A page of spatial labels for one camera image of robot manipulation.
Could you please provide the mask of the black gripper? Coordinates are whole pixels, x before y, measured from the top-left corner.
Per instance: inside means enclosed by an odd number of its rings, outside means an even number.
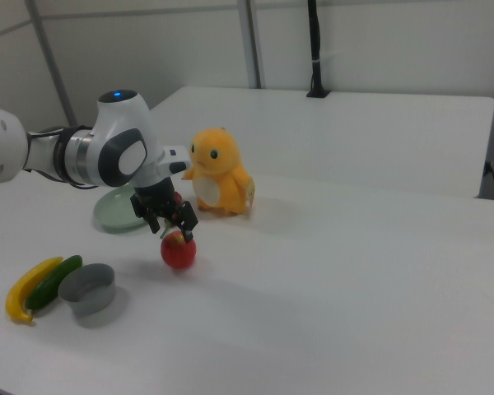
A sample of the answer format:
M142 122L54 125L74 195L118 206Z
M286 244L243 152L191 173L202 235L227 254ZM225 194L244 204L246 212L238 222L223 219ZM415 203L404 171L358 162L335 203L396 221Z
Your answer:
M135 187L130 202L135 216L144 220L153 234L161 229L157 217L172 221L175 215L175 226L181 231L184 241L189 243L193 240L193 229L198 224L198 218L190 203L178 207L170 177L152 186Z

